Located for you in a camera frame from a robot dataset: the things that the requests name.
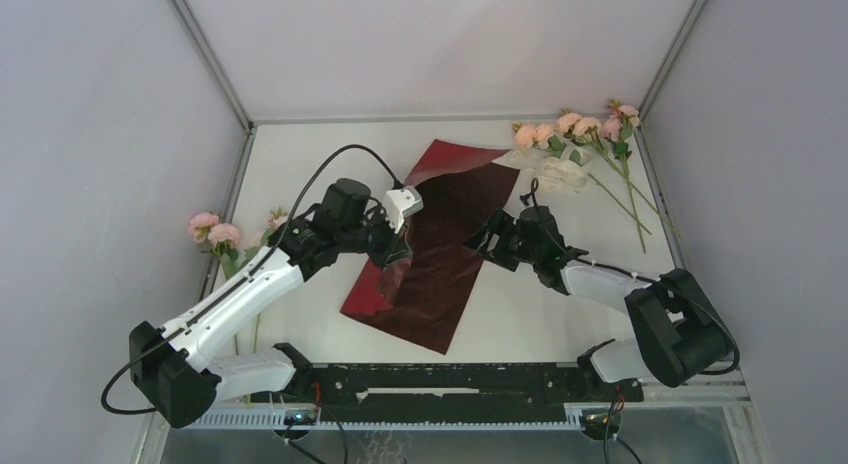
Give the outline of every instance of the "green leaf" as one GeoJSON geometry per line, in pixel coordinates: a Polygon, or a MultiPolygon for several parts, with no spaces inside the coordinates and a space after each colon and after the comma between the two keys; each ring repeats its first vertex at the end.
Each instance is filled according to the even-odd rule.
{"type": "Polygon", "coordinates": [[[238,266],[227,254],[221,256],[221,269],[224,270],[224,277],[227,279],[235,276],[238,272],[238,266]]]}
{"type": "Polygon", "coordinates": [[[565,149],[565,144],[563,144],[562,141],[559,140],[559,137],[557,137],[556,135],[553,135],[548,139],[548,144],[550,144],[551,149],[555,151],[561,151],[565,149]]]}
{"type": "Polygon", "coordinates": [[[623,156],[627,154],[627,151],[630,149],[630,145],[626,142],[616,142],[615,146],[612,148],[612,153],[617,156],[623,156]]]}
{"type": "Polygon", "coordinates": [[[265,232],[262,233],[262,239],[259,240],[259,243],[263,246],[268,244],[268,238],[271,237],[271,234],[273,234],[274,232],[275,229],[273,228],[269,227],[268,229],[265,229],[265,232]]]}
{"type": "Polygon", "coordinates": [[[630,125],[629,121],[621,125],[621,131],[618,133],[618,135],[618,140],[620,141],[628,139],[630,136],[633,135],[633,126],[630,125]]]}
{"type": "Polygon", "coordinates": [[[245,249],[244,251],[244,260],[241,261],[241,264],[238,266],[239,269],[244,269],[244,266],[247,265],[248,262],[252,261],[256,254],[259,252],[261,246],[251,247],[250,249],[245,249]]]}
{"type": "Polygon", "coordinates": [[[571,151],[571,154],[568,155],[568,160],[579,166],[581,157],[583,156],[580,154],[580,151],[571,151]]]}

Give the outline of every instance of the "pink flower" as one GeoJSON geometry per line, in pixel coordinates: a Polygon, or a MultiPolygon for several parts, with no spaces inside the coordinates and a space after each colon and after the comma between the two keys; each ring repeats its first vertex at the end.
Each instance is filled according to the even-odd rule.
{"type": "Polygon", "coordinates": [[[236,248],[239,241],[241,241],[241,231],[232,224],[218,224],[209,231],[209,242],[213,246],[226,243],[227,247],[236,248]]]}
{"type": "Polygon", "coordinates": [[[217,225],[220,220],[217,214],[201,212],[188,221],[188,233],[191,234],[194,242],[203,242],[212,226],[217,225]]]}
{"type": "Polygon", "coordinates": [[[580,119],[583,119],[583,116],[576,112],[569,112],[557,120],[557,131],[568,134],[568,132],[571,131],[571,128],[574,127],[580,119]]]}
{"type": "Polygon", "coordinates": [[[271,217],[268,218],[268,227],[270,227],[271,229],[276,231],[277,229],[280,228],[280,226],[285,224],[286,221],[288,221],[288,220],[289,220],[288,214],[283,214],[279,217],[274,217],[274,215],[271,214],[271,217]]]}
{"type": "Polygon", "coordinates": [[[548,147],[548,139],[554,135],[554,126],[550,124],[540,124],[539,127],[536,128],[536,142],[539,143],[539,149],[547,149],[548,147]]]}
{"type": "Polygon", "coordinates": [[[618,109],[616,109],[616,111],[617,111],[617,114],[625,115],[627,117],[636,117],[636,116],[639,115],[639,111],[635,107],[631,106],[630,104],[618,106],[618,109]]]}
{"type": "Polygon", "coordinates": [[[515,133],[515,147],[518,149],[530,149],[533,147],[533,138],[536,137],[536,126],[524,124],[515,133]]]}
{"type": "Polygon", "coordinates": [[[571,131],[574,134],[574,137],[580,137],[583,134],[586,134],[593,129],[597,130],[601,127],[601,121],[595,119],[594,117],[584,117],[577,121],[577,124],[574,125],[574,130],[571,131]]]}
{"type": "Polygon", "coordinates": [[[611,141],[618,141],[619,133],[621,132],[621,121],[617,117],[611,116],[604,122],[601,127],[601,136],[606,137],[611,141]]]}

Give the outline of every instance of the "white corner wall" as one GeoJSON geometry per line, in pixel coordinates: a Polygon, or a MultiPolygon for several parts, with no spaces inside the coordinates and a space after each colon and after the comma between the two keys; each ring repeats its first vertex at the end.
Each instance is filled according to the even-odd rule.
{"type": "Polygon", "coordinates": [[[0,462],[128,462],[142,420],[100,391],[195,299],[185,225],[241,142],[166,0],[0,0],[0,462]]]}
{"type": "Polygon", "coordinates": [[[256,120],[601,112],[692,0],[189,0],[256,120]]]}
{"type": "Polygon", "coordinates": [[[712,0],[647,119],[775,459],[845,462],[848,0],[712,0]]]}

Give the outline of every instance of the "dark red sheet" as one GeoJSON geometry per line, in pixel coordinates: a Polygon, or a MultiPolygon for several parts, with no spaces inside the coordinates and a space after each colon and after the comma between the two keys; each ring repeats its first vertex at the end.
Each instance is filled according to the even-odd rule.
{"type": "Polygon", "coordinates": [[[407,229],[413,257],[385,271],[367,263],[341,312],[447,353],[483,265],[462,243],[506,204],[518,178],[491,162],[506,152],[433,141],[405,181],[424,200],[407,229]]]}

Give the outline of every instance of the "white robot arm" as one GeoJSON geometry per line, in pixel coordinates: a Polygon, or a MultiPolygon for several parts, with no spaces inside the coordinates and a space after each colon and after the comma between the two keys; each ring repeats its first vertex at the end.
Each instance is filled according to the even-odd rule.
{"type": "Polygon", "coordinates": [[[515,271],[520,263],[533,266],[540,282],[566,295],[577,295],[626,314],[635,337],[610,340],[579,357],[592,379],[616,383],[653,376],[676,387],[695,374],[720,374],[739,363],[736,343],[727,327],[688,271],[638,273],[596,263],[587,251],[566,246],[547,207],[535,202],[518,219],[497,211],[465,246],[486,260],[515,271]],[[672,320],[673,315],[682,315],[672,320]],[[722,371],[708,366],[733,353],[722,371]]]}
{"type": "MultiPolygon", "coordinates": [[[[215,358],[268,305],[335,263],[341,253],[366,253],[378,267],[411,254],[405,224],[423,207],[421,196],[412,187],[393,189],[366,212],[370,199],[362,183],[339,179],[320,204],[272,234],[268,241],[274,245],[260,249],[203,301],[158,329],[147,322],[133,329],[127,367],[132,381],[173,427],[194,422],[215,402],[289,384],[298,356],[285,349],[215,358]]],[[[103,407],[112,412],[120,411],[106,401],[115,380],[101,396],[103,407]]]]}

